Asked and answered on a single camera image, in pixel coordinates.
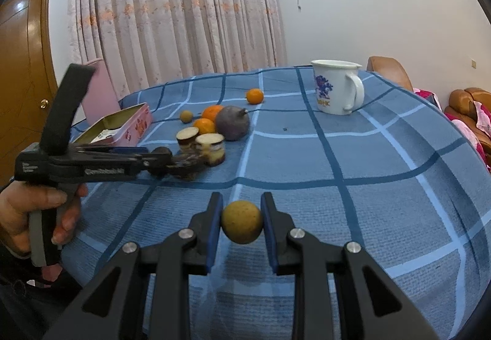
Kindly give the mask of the person's left hand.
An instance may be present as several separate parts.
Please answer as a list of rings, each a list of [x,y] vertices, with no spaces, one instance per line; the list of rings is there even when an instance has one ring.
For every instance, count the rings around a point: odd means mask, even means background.
[[[65,245],[72,240],[81,216],[81,198],[87,195],[87,186],[79,185],[61,223],[53,230],[53,244]],[[62,190],[11,182],[1,192],[1,242],[18,255],[30,253],[28,215],[33,211],[56,209],[67,201],[68,195]]]

